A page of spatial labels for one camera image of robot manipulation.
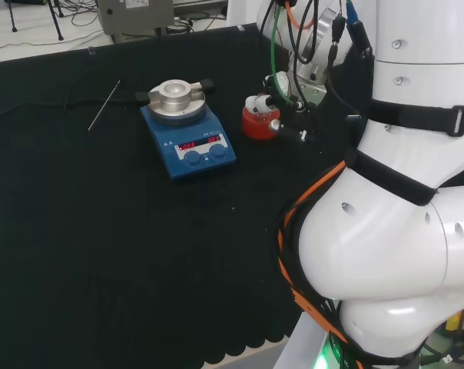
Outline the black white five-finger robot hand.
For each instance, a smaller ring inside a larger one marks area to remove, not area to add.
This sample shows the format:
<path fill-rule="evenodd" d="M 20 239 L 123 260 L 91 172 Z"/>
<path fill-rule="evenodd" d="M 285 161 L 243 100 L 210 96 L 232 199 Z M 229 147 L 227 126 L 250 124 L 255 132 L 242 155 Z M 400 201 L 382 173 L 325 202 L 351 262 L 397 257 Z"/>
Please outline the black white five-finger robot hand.
<path fill-rule="evenodd" d="M 242 129 L 252 139 L 266 141 L 283 136 L 298 142 L 315 142 L 306 129 L 291 127 L 281 121 L 279 103 L 285 103 L 294 113 L 304 113 L 306 106 L 291 95 L 290 80 L 284 71 L 268 75 L 263 80 L 264 90 L 246 98 L 242 113 Z"/>

